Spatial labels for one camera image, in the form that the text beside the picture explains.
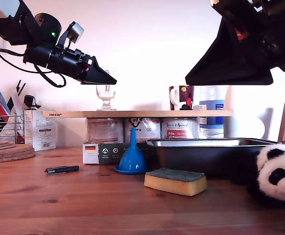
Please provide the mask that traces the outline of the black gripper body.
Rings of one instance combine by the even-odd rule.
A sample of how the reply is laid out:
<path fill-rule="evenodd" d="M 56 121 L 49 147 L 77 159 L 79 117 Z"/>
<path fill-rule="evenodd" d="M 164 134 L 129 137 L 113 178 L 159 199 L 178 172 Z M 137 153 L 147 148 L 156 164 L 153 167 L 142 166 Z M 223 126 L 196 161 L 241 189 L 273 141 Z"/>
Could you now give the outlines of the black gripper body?
<path fill-rule="evenodd" d="M 48 58 L 48 69 L 80 82 L 90 82 L 88 72 L 93 58 L 76 49 L 54 48 Z"/>

